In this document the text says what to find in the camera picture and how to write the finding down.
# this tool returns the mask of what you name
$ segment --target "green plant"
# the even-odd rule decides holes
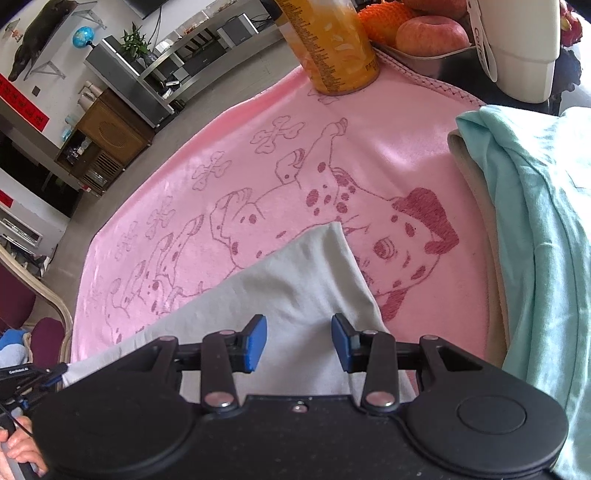
[[[123,53],[134,60],[150,52],[148,49],[150,42],[146,42],[146,36],[139,33],[139,28],[133,22],[131,23],[131,32],[123,30],[121,39],[123,40]]]

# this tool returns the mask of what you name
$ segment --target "blue gripper pad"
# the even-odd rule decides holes
[[[244,364],[246,370],[254,372],[258,361],[261,359],[262,351],[267,342],[267,318],[261,316],[252,333],[246,338],[246,354]]]
[[[348,372],[351,368],[350,339],[336,316],[332,317],[330,333],[332,335],[333,345],[335,346],[335,350],[339,356],[340,364],[343,367],[343,370]]]

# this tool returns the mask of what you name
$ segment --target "orange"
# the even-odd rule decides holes
[[[396,48],[396,33],[400,25],[418,17],[414,10],[400,2],[368,5],[358,15],[370,40],[392,48]]]

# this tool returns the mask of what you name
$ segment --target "globe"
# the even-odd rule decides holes
[[[74,32],[72,43],[76,48],[84,48],[92,43],[95,38],[95,31],[90,27],[80,27]]]

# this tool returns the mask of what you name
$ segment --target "orange juice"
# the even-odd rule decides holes
[[[271,14],[312,84],[325,95],[354,92],[373,82],[379,66],[349,0],[277,0]]]

